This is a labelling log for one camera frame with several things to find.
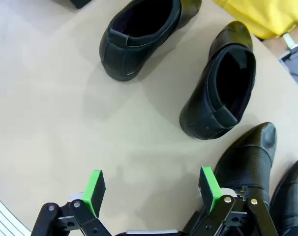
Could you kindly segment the black pointed leather shoe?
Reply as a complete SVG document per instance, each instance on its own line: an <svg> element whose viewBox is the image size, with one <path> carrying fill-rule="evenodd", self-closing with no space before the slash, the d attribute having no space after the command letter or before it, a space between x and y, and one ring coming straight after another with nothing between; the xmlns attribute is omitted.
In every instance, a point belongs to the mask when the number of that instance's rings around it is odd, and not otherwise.
<svg viewBox="0 0 298 236"><path fill-rule="evenodd" d="M298 160L279 182L269 213L278 236L298 236Z"/></svg>
<svg viewBox="0 0 298 236"><path fill-rule="evenodd" d="M214 175L220 187L245 198L261 198L269 208L269 180L277 144L275 125L261 123L233 142L220 157Z"/></svg>

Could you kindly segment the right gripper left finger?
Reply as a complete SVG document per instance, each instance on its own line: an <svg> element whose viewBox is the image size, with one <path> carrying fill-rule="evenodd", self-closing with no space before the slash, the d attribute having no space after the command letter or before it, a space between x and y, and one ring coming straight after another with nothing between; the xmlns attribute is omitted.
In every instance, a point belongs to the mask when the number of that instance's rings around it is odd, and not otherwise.
<svg viewBox="0 0 298 236"><path fill-rule="evenodd" d="M98 219L105 190L103 172L93 171L83 194L64 206L56 203L42 206L31 236L69 236L75 230L80 230L84 236L109 236Z"/></svg>

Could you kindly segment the black metal shoe stand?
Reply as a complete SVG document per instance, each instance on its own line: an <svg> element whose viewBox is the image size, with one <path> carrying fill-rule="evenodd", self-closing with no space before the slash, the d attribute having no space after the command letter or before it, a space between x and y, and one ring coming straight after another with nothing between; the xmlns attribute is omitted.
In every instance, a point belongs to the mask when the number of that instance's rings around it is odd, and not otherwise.
<svg viewBox="0 0 298 236"><path fill-rule="evenodd" d="M77 8L81 9L90 3L92 0L70 0L70 2Z"/></svg>

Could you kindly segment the person in yellow hoodie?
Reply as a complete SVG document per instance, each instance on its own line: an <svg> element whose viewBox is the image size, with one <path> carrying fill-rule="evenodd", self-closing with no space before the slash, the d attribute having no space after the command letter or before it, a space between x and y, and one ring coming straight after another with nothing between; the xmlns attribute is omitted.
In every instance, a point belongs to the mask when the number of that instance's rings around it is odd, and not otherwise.
<svg viewBox="0 0 298 236"><path fill-rule="evenodd" d="M298 26L298 0L212 0L250 32L267 40Z"/></svg>

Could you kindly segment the black leather loafer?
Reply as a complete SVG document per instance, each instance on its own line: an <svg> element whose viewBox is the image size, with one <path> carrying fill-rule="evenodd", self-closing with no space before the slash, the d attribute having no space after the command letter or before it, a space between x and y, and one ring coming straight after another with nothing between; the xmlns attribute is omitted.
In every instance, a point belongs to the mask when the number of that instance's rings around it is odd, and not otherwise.
<svg viewBox="0 0 298 236"><path fill-rule="evenodd" d="M229 132L242 119L255 76L249 30L240 21L230 22L212 42L206 66L180 113L182 130L201 140Z"/></svg>
<svg viewBox="0 0 298 236"><path fill-rule="evenodd" d="M195 17L202 0L132 0L109 22L99 55L117 81L137 76L150 56Z"/></svg>

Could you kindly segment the person's left hand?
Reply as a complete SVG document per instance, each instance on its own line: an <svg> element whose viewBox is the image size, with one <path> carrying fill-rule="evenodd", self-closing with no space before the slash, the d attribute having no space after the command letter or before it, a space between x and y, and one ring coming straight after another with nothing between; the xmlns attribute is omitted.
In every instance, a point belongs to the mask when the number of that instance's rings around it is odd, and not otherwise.
<svg viewBox="0 0 298 236"><path fill-rule="evenodd" d="M288 50L287 44L286 44L285 40L283 39L283 37L279 37L279 38L275 38L275 39L269 39L269 40L264 40L262 43L277 58L280 58Z"/></svg>

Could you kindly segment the white slotted aluminium base panel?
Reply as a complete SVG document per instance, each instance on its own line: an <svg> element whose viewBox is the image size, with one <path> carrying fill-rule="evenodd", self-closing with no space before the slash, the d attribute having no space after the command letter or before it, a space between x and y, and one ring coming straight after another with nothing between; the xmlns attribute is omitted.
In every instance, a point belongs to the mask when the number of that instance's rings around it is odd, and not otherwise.
<svg viewBox="0 0 298 236"><path fill-rule="evenodd" d="M0 236L31 236L31 231L1 201Z"/></svg>

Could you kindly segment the white wristwatch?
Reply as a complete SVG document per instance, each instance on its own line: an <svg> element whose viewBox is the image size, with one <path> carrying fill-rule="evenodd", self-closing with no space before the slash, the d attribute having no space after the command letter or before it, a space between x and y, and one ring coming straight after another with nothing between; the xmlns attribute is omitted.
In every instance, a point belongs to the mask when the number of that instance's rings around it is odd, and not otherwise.
<svg viewBox="0 0 298 236"><path fill-rule="evenodd" d="M293 51L295 48L298 48L298 44L296 44L294 42L294 40L291 38L291 36L288 32L283 34L282 37L283 37L289 51Z"/></svg>

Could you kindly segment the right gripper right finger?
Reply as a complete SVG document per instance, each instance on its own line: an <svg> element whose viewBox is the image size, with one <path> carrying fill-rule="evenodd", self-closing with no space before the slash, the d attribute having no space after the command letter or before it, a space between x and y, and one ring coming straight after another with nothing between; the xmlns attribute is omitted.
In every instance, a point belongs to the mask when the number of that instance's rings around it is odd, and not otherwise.
<svg viewBox="0 0 298 236"><path fill-rule="evenodd" d="M224 195L211 167L201 167L199 190L207 214L203 219L194 214L185 236L220 236L226 228L246 226L253 226L250 236L278 236L264 201Z"/></svg>

